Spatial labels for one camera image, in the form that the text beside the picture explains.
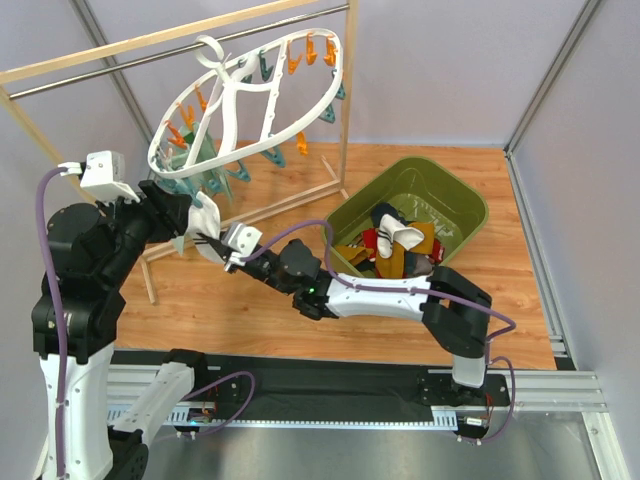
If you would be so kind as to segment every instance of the wooden frame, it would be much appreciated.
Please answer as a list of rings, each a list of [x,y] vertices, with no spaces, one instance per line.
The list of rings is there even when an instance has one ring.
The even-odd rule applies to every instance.
[[[181,38],[189,35],[193,35],[211,28],[221,27],[225,25],[231,25],[243,20],[251,18],[257,18],[263,15],[268,15],[275,12],[280,12],[289,8],[298,7],[301,5],[307,5],[314,3],[317,0],[275,0],[263,5],[257,5],[255,7],[246,8],[244,10],[238,10],[236,12],[226,13],[216,17],[199,20],[177,27],[160,30],[157,32],[141,35],[138,37],[130,38],[128,40],[122,40],[115,43],[110,43],[101,47],[91,48],[81,52],[64,55],[61,57],[45,60],[43,62],[26,65],[23,67],[14,68],[4,72],[0,72],[0,103],[11,114],[16,123],[22,127],[22,129],[29,135],[29,137],[44,151],[49,159],[58,165],[64,162],[64,159],[55,146],[46,138],[42,131],[36,126],[36,124],[29,118],[26,112],[11,100],[4,86],[7,83],[15,82],[18,80],[24,80],[26,78],[37,77],[46,73],[55,72],[64,68],[72,67],[75,65],[81,65],[87,62],[98,60],[101,58],[109,57],[112,55],[130,52],[140,48],[155,45],[168,40]],[[332,181],[317,187],[310,188],[304,192],[298,193],[287,197],[279,202],[276,202],[268,207],[264,207],[258,210],[247,212],[238,215],[234,218],[228,219],[222,223],[223,227],[228,226],[234,221],[243,221],[246,223],[257,222],[266,218],[272,217],[279,213],[286,212],[293,208],[305,205],[306,203],[313,202],[320,198],[332,195],[334,193],[340,193],[345,198],[348,197],[346,190],[344,189],[344,182],[346,176],[346,163],[347,163],[347,146],[349,140],[349,115],[351,110],[351,87],[353,79],[353,64],[355,59],[355,37],[356,26],[358,16],[358,0],[346,0],[346,4],[349,9],[346,11],[346,29],[345,29],[345,41],[344,41],[344,73],[343,73],[343,85],[348,92],[346,98],[342,101],[341,108],[341,131],[340,131],[340,161],[338,165],[338,172],[334,172],[329,163],[323,157],[322,162],[333,178]],[[80,188],[80,184],[77,179],[67,177],[73,182],[74,188],[78,193],[88,202],[93,203],[91,198],[85,191]],[[193,242],[187,241],[185,248],[193,246]],[[149,263],[158,260],[166,255],[170,255],[175,252],[175,248],[171,242],[163,245],[148,248],[140,259],[142,272],[144,275],[147,291],[149,293],[149,301],[152,304],[157,303],[157,295],[153,286],[152,276],[149,269]]]

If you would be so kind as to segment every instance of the orange clothespin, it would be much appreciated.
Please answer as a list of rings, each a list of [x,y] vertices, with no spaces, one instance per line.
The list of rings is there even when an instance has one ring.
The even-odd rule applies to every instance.
[[[182,120],[184,124],[187,126],[189,130],[193,132],[193,122],[196,119],[195,114],[193,113],[193,107],[189,105],[187,112],[184,111],[184,107],[181,103],[178,103],[178,108],[180,108],[180,115],[182,116]]]
[[[302,54],[300,54],[298,60],[291,58],[291,40],[287,43],[287,58],[289,59],[289,75],[293,75],[293,72],[296,71],[296,68],[298,68],[298,65],[302,61]]]
[[[318,54],[313,51],[313,40],[311,40],[311,32],[307,33],[307,65],[313,65]]]
[[[171,125],[171,120],[167,120],[167,128],[171,130],[174,138],[169,138],[169,142],[173,143],[176,147],[180,147],[183,150],[187,149],[187,142],[184,141],[184,137],[180,135],[180,132],[176,127]]]
[[[336,47],[333,45],[333,42],[330,38],[333,35],[329,35],[327,37],[327,54],[324,56],[324,63],[329,65],[330,67],[336,66]]]
[[[207,109],[207,102],[204,100],[204,97],[202,96],[202,92],[200,91],[200,88],[198,88],[198,85],[196,85],[194,89],[196,91],[196,95],[198,95],[198,103],[200,104],[200,108],[204,113],[204,111]]]
[[[296,141],[298,142],[298,151],[300,152],[300,155],[309,155],[309,148],[307,145],[307,139],[304,136],[304,132],[299,132],[296,135]]]

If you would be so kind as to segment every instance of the gray floor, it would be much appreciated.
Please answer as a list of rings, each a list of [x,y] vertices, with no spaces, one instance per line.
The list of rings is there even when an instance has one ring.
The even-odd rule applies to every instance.
[[[494,414],[496,424],[502,421]],[[163,427],[159,437],[171,434]],[[145,479],[600,479],[578,413],[516,414],[495,443],[448,433],[227,428],[151,448]]]

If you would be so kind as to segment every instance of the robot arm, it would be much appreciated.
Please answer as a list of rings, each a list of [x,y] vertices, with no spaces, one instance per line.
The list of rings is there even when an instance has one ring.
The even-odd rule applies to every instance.
[[[83,176],[83,181],[87,178],[91,176]],[[124,473],[143,472],[148,445],[175,404],[194,386],[199,388],[210,380],[204,354],[172,351],[132,409],[107,427],[107,374],[116,323],[125,305],[120,287],[147,243],[184,234],[191,206],[187,195],[167,194],[153,182],[139,186],[142,193],[135,198],[125,195],[125,200],[116,185],[114,200],[97,206],[71,205],[58,211],[47,225],[67,324],[64,458],[66,472],[74,479],[130,478]],[[96,181],[92,187],[103,192],[106,201],[114,182],[100,185]],[[34,350],[47,384],[51,440],[43,474],[47,480],[56,478],[56,386],[61,357],[46,279],[32,322]]]
[[[141,194],[134,193],[117,181],[119,161],[114,155],[89,156],[86,166],[78,167],[75,173],[83,177],[81,186],[101,201],[97,207],[76,204],[64,208],[47,226],[68,340],[63,431],[70,478],[142,476],[148,446],[169,412],[186,394],[210,383],[204,354],[174,350],[133,407],[112,427],[105,422],[108,366],[117,320],[125,305],[119,289],[147,243],[166,242],[186,231],[200,235],[196,245],[206,258],[224,263],[230,273],[241,270],[292,295],[293,307],[308,318],[381,315],[422,322],[453,354],[454,383],[469,391],[483,386],[488,315],[459,304],[445,306],[432,295],[408,291],[380,295],[348,287],[322,269],[321,260],[298,239],[289,242],[279,254],[266,250],[245,261],[260,248],[259,230],[234,224],[219,240],[220,218],[213,201],[203,197],[203,207],[195,209],[189,196],[166,193],[150,181],[139,184]],[[106,180],[95,172],[87,174],[91,166],[100,168],[105,164],[110,165],[111,172]],[[431,288],[491,305],[489,295],[445,267],[437,268],[429,278],[339,278],[362,286]],[[34,350],[40,356],[47,383],[51,441],[43,478],[49,480],[56,478],[55,386],[61,359],[46,280],[41,288],[42,297],[32,311],[32,322]],[[457,387],[456,398],[463,398]]]
[[[469,388],[483,385],[489,315],[454,302],[445,306],[433,295],[410,293],[412,287],[437,290],[490,307],[491,297],[462,275],[438,267],[430,277],[387,280],[338,274],[342,280],[338,281],[320,267],[321,260],[298,239],[289,242],[280,254],[266,250],[245,261],[259,249],[261,235],[255,227],[236,223],[221,240],[202,238],[226,262],[226,271],[240,270],[281,293],[293,295],[293,308],[313,320],[377,315],[422,322],[440,346],[453,355],[454,382]],[[381,294],[345,283],[406,292]]]

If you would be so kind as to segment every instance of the drying rack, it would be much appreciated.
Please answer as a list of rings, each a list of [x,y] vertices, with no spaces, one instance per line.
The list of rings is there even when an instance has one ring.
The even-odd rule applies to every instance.
[[[36,95],[38,93],[53,90],[55,88],[61,88],[66,85],[72,85],[74,83],[89,80],[102,75],[117,75],[126,68],[135,67],[138,65],[144,65],[146,63],[155,62],[164,58],[172,57],[174,55],[180,55],[182,53],[190,52],[205,46],[203,43],[194,43],[185,45],[183,47],[166,50],[155,55],[149,55],[141,57],[135,60],[131,60],[124,63],[116,63],[113,58],[114,55],[122,54],[125,52],[131,52],[141,48],[145,48],[151,45],[156,45],[168,40],[174,40],[177,38],[188,37],[197,33],[210,30],[212,28],[222,27],[225,25],[232,25],[244,20],[269,15],[272,13],[284,11],[290,8],[299,7],[311,3],[316,3],[318,0],[276,0],[271,3],[263,5],[257,5],[254,7],[246,8],[244,10],[238,10],[223,15],[199,20],[197,22],[187,23],[179,25],[177,27],[168,28],[165,30],[159,30],[146,35],[133,37],[127,40],[122,40],[114,43],[106,43],[96,41],[96,43],[104,43],[95,48],[83,50],[81,52],[71,53],[61,57],[52,58],[42,62],[26,65],[23,67],[14,68],[4,72],[0,72],[0,102],[2,106],[11,114],[13,119],[18,125],[29,135],[29,137],[44,151],[49,159],[55,164],[64,163],[68,159],[64,159],[58,149],[49,141],[49,139],[42,133],[38,126],[33,122],[22,107],[16,102],[21,98]],[[307,203],[319,200],[321,198],[333,195],[335,193],[341,193],[347,198],[347,193],[344,189],[345,175],[346,175],[346,162],[347,162],[347,146],[349,138],[349,113],[351,110],[351,86],[353,79],[353,63],[355,58],[355,38],[356,38],[356,25],[358,15],[358,0],[346,0],[346,3],[337,7],[332,7],[324,10],[319,10],[312,13],[306,13],[295,17],[279,20],[273,23],[260,25],[254,28],[238,31],[230,35],[217,37],[218,42],[224,42],[233,40],[236,38],[245,37],[259,32],[272,30],[285,25],[291,25],[294,23],[303,22],[305,20],[311,20],[325,15],[331,15],[339,12],[346,12],[346,28],[345,37],[343,42],[343,85],[347,95],[341,102],[341,128],[340,128],[340,148],[339,148],[339,163],[337,172],[329,165],[326,159],[322,158],[322,163],[331,175],[332,180],[330,182],[309,188],[304,192],[297,193],[283,200],[275,202],[269,206],[259,208],[241,215],[235,216],[222,222],[222,227],[230,225],[232,222],[244,222],[253,223],[266,218],[272,217],[279,213],[286,212],[293,208],[305,205]],[[27,78],[38,77],[47,73],[55,72],[65,68],[73,67],[75,65],[82,65],[84,63],[92,62],[94,60],[102,60],[105,68],[95,70],[92,72],[76,75],[56,82],[48,83],[38,87],[22,90],[19,92],[8,93],[5,89],[5,85],[18,80],[24,80]],[[80,193],[80,195],[88,202],[93,203],[93,199],[80,188],[80,184],[75,177],[68,176],[68,179],[73,183],[74,188]],[[193,245],[192,241],[187,240],[184,247],[188,248]],[[149,263],[158,260],[164,256],[174,253],[175,247],[171,242],[157,245],[145,250],[140,257],[140,263],[144,280],[149,293],[149,301],[153,304],[157,303],[157,295],[153,286],[151,272],[149,270]]]

